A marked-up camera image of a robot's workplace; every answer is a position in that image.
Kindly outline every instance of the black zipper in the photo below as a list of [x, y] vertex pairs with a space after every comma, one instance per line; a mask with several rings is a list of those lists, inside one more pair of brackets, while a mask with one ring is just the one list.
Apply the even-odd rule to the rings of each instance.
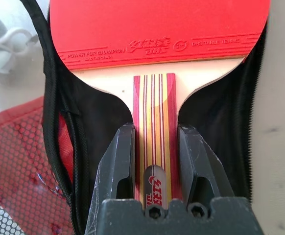
[[[21, 0], [28, 11], [37, 31], [44, 56], [44, 74], [46, 76], [43, 131], [49, 164], [56, 180], [71, 209], [71, 223], [75, 234], [83, 235], [90, 206], [89, 163], [87, 145], [77, 107], [65, 96], [67, 84], [58, 82], [60, 59], [55, 53], [49, 23], [35, 0]], [[68, 126], [74, 149], [73, 184], [64, 167], [58, 143], [60, 107]]]
[[241, 166], [243, 179], [243, 196], [252, 201], [252, 162], [251, 162], [251, 141], [252, 141], [252, 118], [255, 102], [255, 93], [261, 71], [266, 27], [246, 60], [244, 73], [241, 77], [239, 90], [234, 102], [233, 112], [233, 141], [237, 151], [238, 162]]

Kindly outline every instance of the zipper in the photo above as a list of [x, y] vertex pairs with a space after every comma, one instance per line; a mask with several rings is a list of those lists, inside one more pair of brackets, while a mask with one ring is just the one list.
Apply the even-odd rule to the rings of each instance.
[[252, 122], [255, 94], [261, 72], [266, 26], [262, 35], [246, 60], [242, 81], [234, 101], [233, 130], [239, 165], [243, 174], [243, 196], [252, 202]]

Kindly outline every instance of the red mesh fabric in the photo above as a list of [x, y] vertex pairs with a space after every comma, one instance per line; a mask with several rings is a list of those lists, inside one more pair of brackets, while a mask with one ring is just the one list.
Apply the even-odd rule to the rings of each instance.
[[[73, 234], [70, 208], [45, 152], [43, 98], [0, 113], [0, 235]], [[72, 176], [72, 145], [60, 122], [62, 158]]]

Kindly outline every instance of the black strap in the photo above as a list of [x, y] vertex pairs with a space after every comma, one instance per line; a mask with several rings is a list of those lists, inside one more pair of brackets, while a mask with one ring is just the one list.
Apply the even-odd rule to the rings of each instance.
[[[37, 31], [44, 56], [46, 76], [43, 133], [46, 153], [52, 171], [71, 209], [71, 221], [76, 234], [83, 235], [91, 201], [89, 186], [89, 156], [78, 108], [69, 95], [69, 73], [54, 48], [50, 26], [35, 0], [21, 0]], [[73, 184], [60, 157], [58, 143], [59, 115], [64, 116], [74, 149]]]

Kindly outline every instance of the black fabric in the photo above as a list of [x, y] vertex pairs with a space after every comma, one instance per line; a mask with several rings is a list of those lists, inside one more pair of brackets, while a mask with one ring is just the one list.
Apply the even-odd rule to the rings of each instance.
[[[84, 234], [98, 164], [117, 129], [132, 122], [131, 114], [120, 99], [89, 87], [68, 71], [54, 49], [49, 24], [36, 1], [21, 1], [33, 20], [45, 58], [43, 129], [49, 163], [71, 208], [75, 233]], [[245, 63], [193, 94], [178, 119], [198, 129], [222, 161], [235, 195], [247, 198], [251, 195], [250, 111], [264, 38]], [[60, 114], [74, 147], [73, 184], [59, 155]]]

